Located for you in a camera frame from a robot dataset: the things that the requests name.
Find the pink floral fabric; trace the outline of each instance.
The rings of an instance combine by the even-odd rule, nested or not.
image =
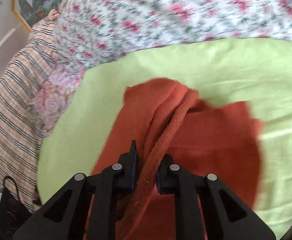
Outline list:
[[[55,28],[58,72],[36,110],[51,131],[70,102],[56,97],[63,80],[78,82],[74,92],[83,69],[141,49],[228,37],[292,41],[292,0],[67,0]]]

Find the green bed sheet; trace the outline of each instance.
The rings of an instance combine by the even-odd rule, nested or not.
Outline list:
[[[254,210],[279,239],[292,224],[292,43],[225,39],[131,53],[90,69],[43,141],[38,191],[46,202],[77,172],[89,174],[122,106],[126,86],[176,79],[214,106],[250,101],[260,118],[263,170]]]

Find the folded red fabric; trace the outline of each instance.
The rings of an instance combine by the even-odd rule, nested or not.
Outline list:
[[[213,108],[177,81],[160,78],[127,88],[93,170],[97,174],[116,163],[136,140],[139,179],[132,196],[119,203],[125,210],[116,239],[175,239],[174,196],[161,196],[155,188],[165,153],[194,174],[215,173],[252,207],[260,170],[258,127],[245,102]]]

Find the triangular cutout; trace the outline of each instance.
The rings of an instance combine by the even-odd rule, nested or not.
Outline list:
[[[221,200],[230,222],[235,222],[246,217],[246,212],[231,198],[230,195],[227,194],[226,191],[220,190],[219,195],[221,196]]]
[[[67,190],[54,204],[44,213],[44,217],[56,223],[60,223],[64,217],[68,202],[70,200],[72,190]]]

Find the black strap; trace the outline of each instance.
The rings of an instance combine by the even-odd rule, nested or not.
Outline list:
[[[2,184],[4,185],[4,187],[6,187],[6,186],[5,186],[5,181],[6,181],[6,179],[11,180],[11,181],[14,183],[14,185],[16,186],[16,191],[17,191],[18,200],[21,202],[20,197],[19,197],[19,191],[18,191],[17,183],[15,182],[15,180],[13,179],[13,177],[11,177],[11,176],[5,176],[5,177],[4,177],[4,181],[3,181],[3,183],[2,183]]]

